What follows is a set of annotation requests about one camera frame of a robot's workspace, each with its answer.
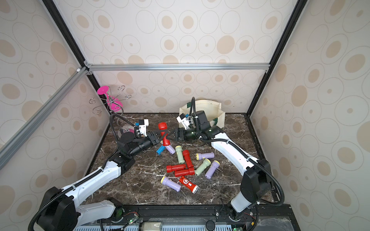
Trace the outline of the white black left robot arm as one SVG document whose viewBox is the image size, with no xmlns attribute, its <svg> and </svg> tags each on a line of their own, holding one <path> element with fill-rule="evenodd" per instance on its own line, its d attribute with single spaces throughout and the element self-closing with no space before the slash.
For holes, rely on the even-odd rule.
<svg viewBox="0 0 370 231">
<path fill-rule="evenodd" d="M 119 207 L 113 200 L 86 206 L 81 204 L 98 189 L 127 172 L 134 165 L 137 154 L 163 143 L 169 133 L 166 123 L 143 138 L 132 132 L 123 133 L 120 137 L 115 130 L 112 132 L 116 150 L 102 166 L 84 178 L 61 189 L 49 189 L 28 225 L 29 231 L 34 229 L 35 224 L 44 231 L 72 231 L 88 222 L 112 217 Z"/>
</svg>

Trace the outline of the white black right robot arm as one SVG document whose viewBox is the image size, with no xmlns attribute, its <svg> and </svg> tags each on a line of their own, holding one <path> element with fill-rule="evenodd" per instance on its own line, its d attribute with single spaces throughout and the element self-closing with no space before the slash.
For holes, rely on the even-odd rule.
<svg viewBox="0 0 370 231">
<path fill-rule="evenodd" d="M 204 111 L 196 111 L 195 97 L 189 103 L 189 128 L 176 128 L 168 135 L 171 141 L 200 140 L 223 154 L 241 173 L 240 192 L 227 204 L 227 213 L 233 220 L 239 219 L 248 208 L 263 202 L 271 206 L 282 206 L 285 194 L 273 176 L 270 163 L 248 154 L 217 125 L 211 125 Z"/>
</svg>

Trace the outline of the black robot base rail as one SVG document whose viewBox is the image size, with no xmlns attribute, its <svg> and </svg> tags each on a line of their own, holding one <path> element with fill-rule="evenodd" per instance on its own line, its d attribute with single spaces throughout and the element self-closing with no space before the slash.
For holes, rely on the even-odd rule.
<svg viewBox="0 0 370 231">
<path fill-rule="evenodd" d="M 298 222 L 289 205 L 274 207 L 271 205 L 248 206 L 243 212 L 236 212 L 231 204 L 220 205 L 138 205 L 125 206 L 114 198 L 104 201 L 76 206 L 66 198 L 53 202 L 37 219 L 37 224 L 45 231 L 72 231 L 89 222 L 107 219 L 111 223 L 129 223 L 129 219 L 137 216 L 144 222 L 159 219 L 196 220 L 236 224 L 256 221 L 257 218 L 288 217 L 293 230 L 300 230 Z"/>
</svg>

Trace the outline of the red flashlight vertical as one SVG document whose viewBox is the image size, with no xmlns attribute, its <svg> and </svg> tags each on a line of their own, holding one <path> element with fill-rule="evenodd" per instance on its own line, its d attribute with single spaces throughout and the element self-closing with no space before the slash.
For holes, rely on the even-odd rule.
<svg viewBox="0 0 370 231">
<path fill-rule="evenodd" d="M 166 122 L 159 123 L 158 128 L 161 132 L 162 145 L 163 146 L 169 146 L 171 144 L 171 142 L 167 139 L 167 135 L 168 135 L 167 123 Z"/>
</svg>

